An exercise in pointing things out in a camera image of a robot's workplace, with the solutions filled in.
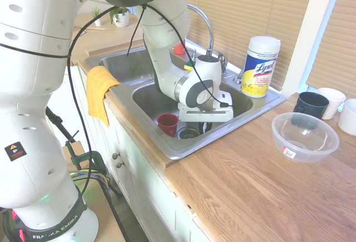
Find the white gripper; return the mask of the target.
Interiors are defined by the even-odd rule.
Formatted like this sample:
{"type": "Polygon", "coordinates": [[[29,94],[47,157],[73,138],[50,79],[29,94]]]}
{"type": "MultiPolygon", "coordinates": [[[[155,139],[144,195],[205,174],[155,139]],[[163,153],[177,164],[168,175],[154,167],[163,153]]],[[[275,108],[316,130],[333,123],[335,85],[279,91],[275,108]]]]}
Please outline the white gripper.
{"type": "Polygon", "coordinates": [[[177,105],[179,109],[179,120],[183,122],[199,122],[200,134],[210,131],[212,128],[212,122],[227,122],[234,118],[233,108],[215,108],[211,111],[202,111],[197,107],[189,108],[181,103],[177,105]]]}

